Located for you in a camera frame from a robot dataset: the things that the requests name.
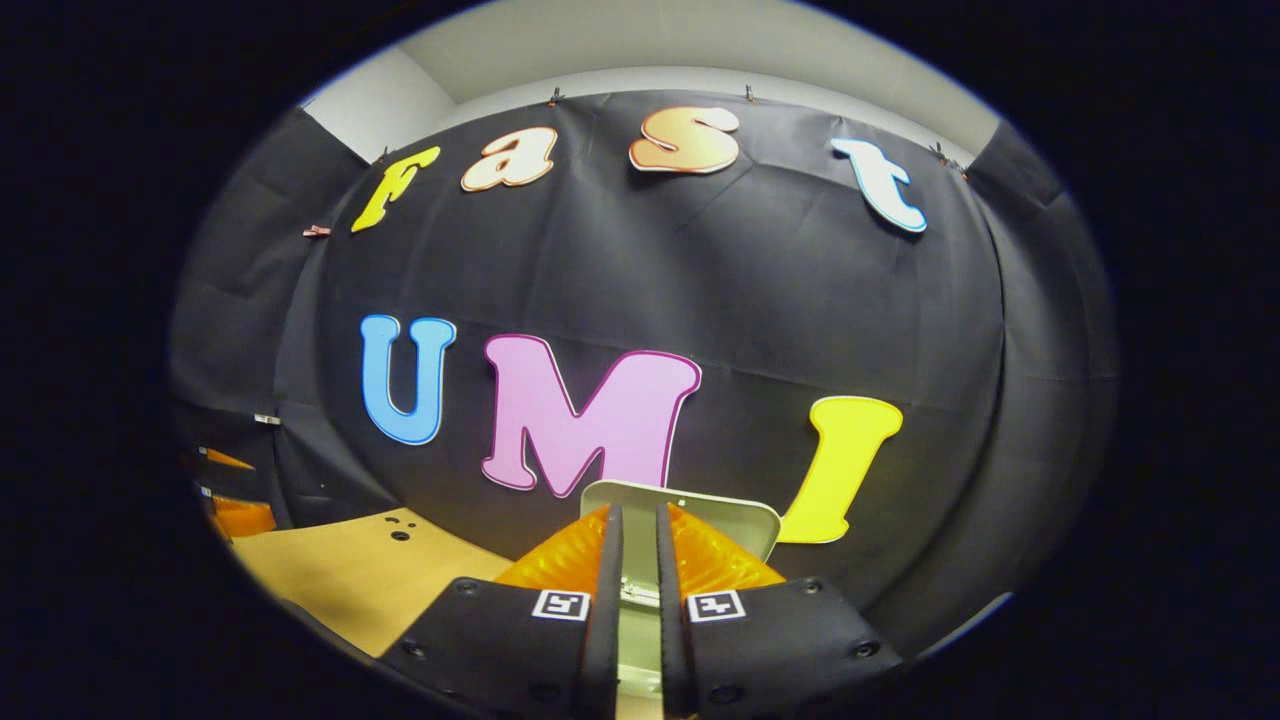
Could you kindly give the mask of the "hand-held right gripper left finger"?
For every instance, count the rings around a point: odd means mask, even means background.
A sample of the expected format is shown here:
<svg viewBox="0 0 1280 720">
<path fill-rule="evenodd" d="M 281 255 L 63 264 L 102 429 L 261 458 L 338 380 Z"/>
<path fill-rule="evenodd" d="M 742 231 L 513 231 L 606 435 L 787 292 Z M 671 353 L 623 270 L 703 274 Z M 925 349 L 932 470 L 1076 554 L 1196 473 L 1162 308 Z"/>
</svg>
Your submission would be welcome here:
<svg viewBox="0 0 1280 720">
<path fill-rule="evenodd" d="M 612 719 L 623 539 L 605 505 L 493 582 L 453 579 L 379 667 L 448 719 Z"/>
</svg>

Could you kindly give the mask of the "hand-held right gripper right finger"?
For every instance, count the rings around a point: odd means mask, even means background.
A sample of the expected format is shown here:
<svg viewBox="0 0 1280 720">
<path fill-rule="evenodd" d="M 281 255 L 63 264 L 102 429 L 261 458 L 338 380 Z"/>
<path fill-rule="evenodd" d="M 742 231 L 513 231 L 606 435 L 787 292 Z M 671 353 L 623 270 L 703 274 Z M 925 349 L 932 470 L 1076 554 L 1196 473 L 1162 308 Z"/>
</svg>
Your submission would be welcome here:
<svg viewBox="0 0 1280 720">
<path fill-rule="evenodd" d="M 902 671 L 826 579 L 785 579 L 672 503 L 655 523 L 667 717 L 847 719 Z"/>
</svg>

